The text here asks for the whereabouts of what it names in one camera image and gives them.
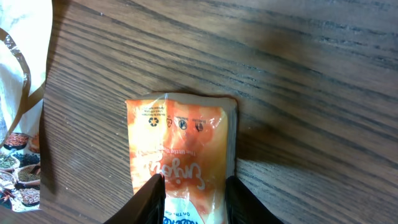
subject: snack packet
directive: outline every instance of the snack packet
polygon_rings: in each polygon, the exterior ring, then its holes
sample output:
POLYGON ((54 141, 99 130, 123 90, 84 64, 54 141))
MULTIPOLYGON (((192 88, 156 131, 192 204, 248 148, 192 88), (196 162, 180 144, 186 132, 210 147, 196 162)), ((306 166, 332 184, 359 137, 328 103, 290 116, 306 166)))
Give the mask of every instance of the snack packet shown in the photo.
POLYGON ((182 93, 127 100, 134 192, 165 177, 164 223, 227 223, 225 180, 234 174, 236 102, 182 93))
POLYGON ((0 0, 0 204, 39 209, 39 123, 52 3, 0 0))

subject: packet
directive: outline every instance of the packet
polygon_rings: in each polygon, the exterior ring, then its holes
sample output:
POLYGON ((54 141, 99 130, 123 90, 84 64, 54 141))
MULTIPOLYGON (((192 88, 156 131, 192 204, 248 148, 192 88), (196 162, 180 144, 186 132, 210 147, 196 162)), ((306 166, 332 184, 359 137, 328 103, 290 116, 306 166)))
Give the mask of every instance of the packet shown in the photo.
POLYGON ((160 93, 126 104, 134 192, 162 174, 164 223, 227 223, 224 193, 225 180, 234 175, 236 102, 160 93))
POLYGON ((51 26, 50 0, 0 0, 0 204, 15 212, 40 204, 39 122, 51 26))

